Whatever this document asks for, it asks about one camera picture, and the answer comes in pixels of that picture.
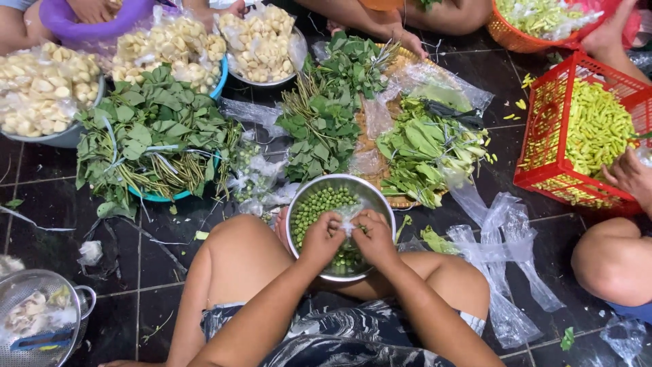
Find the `black tile floor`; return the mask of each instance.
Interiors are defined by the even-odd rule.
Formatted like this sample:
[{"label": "black tile floor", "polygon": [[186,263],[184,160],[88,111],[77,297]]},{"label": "black tile floor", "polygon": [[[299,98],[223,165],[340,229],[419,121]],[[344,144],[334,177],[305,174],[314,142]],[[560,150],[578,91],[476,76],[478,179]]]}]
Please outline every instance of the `black tile floor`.
[{"label": "black tile floor", "polygon": [[[298,16],[297,25],[310,42],[327,39],[312,26],[307,11],[293,8],[290,12]],[[323,31],[325,20],[316,14],[311,18]],[[542,311],[532,299],[521,270],[508,264],[511,300],[532,319],[543,336],[519,348],[505,350],[500,348],[489,323],[484,339],[503,357],[508,367],[616,366],[613,363],[592,364],[596,360],[619,361],[599,338],[599,332],[608,320],[608,306],[580,288],[569,265],[571,251],[586,230],[582,218],[574,214],[570,206],[512,184],[526,120],[526,113],[515,107],[514,102],[527,99],[527,91],[521,89],[520,81],[528,72],[533,76],[543,74],[545,57],[504,51],[484,29],[464,37],[443,37],[429,32],[418,34],[427,44],[431,59],[438,60],[441,66],[458,73],[470,84],[496,95],[485,112],[484,121],[492,137],[490,151],[498,156],[498,161],[493,165],[483,165],[475,182],[487,204],[500,191],[508,191],[527,204],[532,226],[539,232],[534,244],[536,269],[567,305],[554,313]],[[273,106],[280,100],[280,92],[280,89],[248,88],[230,78],[222,95]],[[521,119],[503,119],[512,113]],[[258,131],[257,136],[259,142],[269,141],[264,130]],[[271,160],[280,160],[288,143],[286,138],[276,139],[266,146],[265,154]],[[96,366],[113,359],[165,361],[183,290],[183,272],[158,244],[149,241],[129,224],[113,219],[110,226],[117,235],[121,279],[118,280],[115,274],[104,281],[86,278],[76,262],[79,257],[77,249],[95,221],[95,210],[100,201],[90,196],[88,187],[75,190],[75,152],[0,138],[0,157],[0,174],[7,172],[0,182],[0,203],[23,199],[25,202],[18,211],[40,226],[75,228],[72,232],[46,232],[15,217],[0,214],[0,246],[4,247],[4,253],[23,259],[29,268],[54,270],[77,284],[93,287],[99,294],[85,335],[90,350],[86,343],[83,344],[68,365]],[[141,210],[136,223],[159,240],[187,244],[167,245],[167,248],[188,268],[201,245],[200,241],[193,240],[195,231],[208,231],[235,213],[235,206],[230,202],[215,207],[215,201],[210,199],[212,195],[206,192],[204,199],[189,197],[180,200],[176,203],[177,215],[170,214],[169,204],[147,203],[147,213]],[[401,240],[410,239],[426,225],[431,225],[439,234],[445,234],[448,227],[458,224],[470,224],[477,229],[450,195],[443,198],[442,208],[432,211],[418,207],[409,214],[414,224],[406,227]],[[402,222],[403,215],[397,213],[397,223]],[[96,238],[112,241],[102,226],[98,228]],[[110,261],[105,259],[102,265],[109,267]],[[330,305],[351,302],[327,293],[320,294],[318,299]],[[602,310],[606,317],[600,316]],[[567,327],[574,327],[577,337],[571,350],[563,352],[559,347],[559,336]],[[652,347],[644,345],[644,352],[635,363],[652,366]]]}]

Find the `colander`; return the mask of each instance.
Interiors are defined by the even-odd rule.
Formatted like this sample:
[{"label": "colander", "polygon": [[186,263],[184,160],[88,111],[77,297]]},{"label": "colander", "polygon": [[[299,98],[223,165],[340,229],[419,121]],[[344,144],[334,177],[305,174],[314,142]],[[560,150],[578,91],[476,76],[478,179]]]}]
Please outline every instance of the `colander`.
[{"label": "colander", "polygon": [[[4,329],[7,315],[20,302],[25,300],[35,291],[40,291],[50,299],[50,296],[66,287],[70,292],[70,301],[76,309],[76,322],[69,323],[55,332],[69,332],[72,336],[64,346],[54,349],[43,350],[34,348],[30,350],[11,350],[12,345],[25,338],[13,336],[2,338],[0,341],[0,367],[60,367],[68,359],[70,354],[76,350],[86,333],[88,315],[95,307],[95,292],[85,285],[73,286],[63,276],[49,270],[22,270],[0,279],[0,328]],[[90,306],[86,303],[83,291],[91,295]],[[53,334],[52,330],[39,332],[34,337],[48,337]]]}]

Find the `wicker tray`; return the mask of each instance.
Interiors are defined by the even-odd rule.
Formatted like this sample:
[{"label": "wicker tray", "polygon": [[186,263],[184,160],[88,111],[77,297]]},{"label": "wicker tray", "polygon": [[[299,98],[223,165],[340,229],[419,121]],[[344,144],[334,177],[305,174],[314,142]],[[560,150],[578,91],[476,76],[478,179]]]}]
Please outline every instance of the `wicker tray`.
[{"label": "wicker tray", "polygon": [[[384,46],[382,43],[377,43],[379,47]],[[398,56],[396,57],[396,61],[392,63],[392,65],[389,65],[387,70],[384,72],[386,75],[392,74],[396,69],[403,67],[407,65],[408,63],[420,63],[421,60],[419,60],[419,57],[412,52],[406,50],[405,48],[401,47],[398,50]],[[434,62],[430,61],[429,59],[425,59],[423,62],[426,64],[432,65],[434,67],[439,67],[437,64]],[[392,101],[387,102],[387,109],[389,110],[389,113],[392,116],[396,116],[400,113],[400,100],[401,96],[400,93],[399,95]],[[356,113],[355,115],[355,120],[357,121],[358,125],[360,126],[360,130],[362,131],[362,134],[358,137],[358,142],[363,145],[361,149],[359,149],[357,152],[367,152],[369,150],[375,149],[376,148],[376,142],[374,140],[370,140],[367,135],[366,135],[366,122],[364,118],[364,107],[360,107],[360,110]],[[387,158],[385,158],[384,155],[378,153],[378,157],[380,159],[380,164],[384,169],[373,175],[368,175],[368,174],[363,174],[360,175],[361,178],[369,182],[370,184],[374,185],[377,189],[380,188],[380,181],[384,178],[389,177],[389,169],[387,168],[388,162]],[[446,191],[442,191],[439,194],[443,195],[446,193]],[[389,202],[389,205],[392,208],[409,208],[411,206],[417,206],[421,205],[419,201],[416,201],[412,199],[411,197],[408,196],[391,196],[391,197],[385,197],[387,199],[387,202]]]}]

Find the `colander handle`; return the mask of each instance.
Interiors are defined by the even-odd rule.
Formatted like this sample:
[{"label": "colander handle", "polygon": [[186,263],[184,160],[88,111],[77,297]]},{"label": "colander handle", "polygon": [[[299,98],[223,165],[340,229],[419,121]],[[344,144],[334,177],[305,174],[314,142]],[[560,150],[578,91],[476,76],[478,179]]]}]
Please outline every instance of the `colander handle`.
[{"label": "colander handle", "polygon": [[95,291],[92,288],[87,287],[85,285],[78,285],[74,289],[75,290],[81,289],[82,291],[87,291],[91,295],[91,305],[88,306],[88,311],[86,311],[86,313],[81,316],[81,319],[84,320],[86,317],[88,317],[88,315],[91,314],[91,312],[93,312],[93,308],[95,308],[95,302],[97,301],[97,295],[95,294]]}]

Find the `metal bowl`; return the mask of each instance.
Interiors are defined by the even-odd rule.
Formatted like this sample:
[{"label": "metal bowl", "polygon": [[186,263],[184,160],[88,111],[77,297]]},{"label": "metal bowl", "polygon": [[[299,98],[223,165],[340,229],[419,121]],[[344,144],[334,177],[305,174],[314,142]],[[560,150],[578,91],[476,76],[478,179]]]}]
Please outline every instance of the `metal bowl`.
[{"label": "metal bowl", "polygon": [[[296,33],[296,34],[299,35],[299,37],[300,37],[301,40],[303,41],[303,44],[306,45],[306,50],[307,50],[307,49],[308,49],[308,43],[306,42],[306,37],[303,36],[303,33],[301,33],[301,31],[299,31],[299,28],[294,27],[294,28],[293,28],[293,33]],[[271,88],[271,87],[279,86],[279,85],[281,85],[281,84],[287,82],[288,80],[294,78],[294,77],[297,75],[297,72],[296,72],[296,71],[293,72],[292,74],[290,74],[290,75],[289,75],[287,78],[285,78],[285,79],[277,80],[277,81],[275,81],[275,82],[267,82],[267,83],[263,83],[263,82],[253,82],[253,81],[251,81],[251,80],[245,78],[244,76],[238,74],[237,72],[231,70],[231,68],[229,68],[229,74],[233,75],[233,77],[235,77],[235,78],[238,79],[238,80],[242,80],[243,82],[245,82],[245,83],[247,83],[247,84],[251,84],[252,86],[263,87],[263,88]]]},{"label": "metal bowl", "polygon": [[[365,209],[373,209],[385,216],[387,223],[389,223],[392,229],[392,238],[396,237],[396,220],[394,218],[394,212],[392,212],[389,203],[378,189],[362,178],[351,176],[350,174],[328,174],[306,183],[306,185],[297,192],[294,199],[292,199],[292,202],[289,204],[288,220],[286,221],[286,235],[290,244],[289,248],[292,250],[292,253],[296,258],[299,258],[299,252],[293,243],[291,235],[295,229],[294,221],[296,219],[296,213],[294,207],[295,205],[300,205],[303,200],[307,199],[310,195],[313,195],[322,189],[327,189],[328,187],[332,187],[333,189],[345,187],[349,189],[349,193],[358,194]],[[353,241],[353,239],[351,239],[351,244],[355,246],[355,241]],[[345,266],[344,272],[336,272],[335,269],[329,265],[319,276],[331,281],[354,281],[363,279],[372,269],[373,266],[364,261],[358,265]]]}]

